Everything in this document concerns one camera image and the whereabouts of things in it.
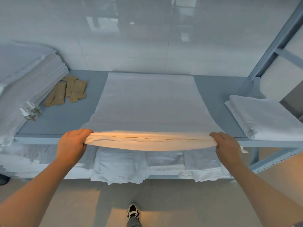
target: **black and white sneaker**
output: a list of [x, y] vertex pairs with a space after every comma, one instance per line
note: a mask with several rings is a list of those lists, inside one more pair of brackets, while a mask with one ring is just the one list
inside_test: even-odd
[[131, 203], [127, 210], [127, 220], [129, 220], [133, 216], [139, 219], [139, 215], [140, 210], [138, 209], [137, 205], [135, 203]]

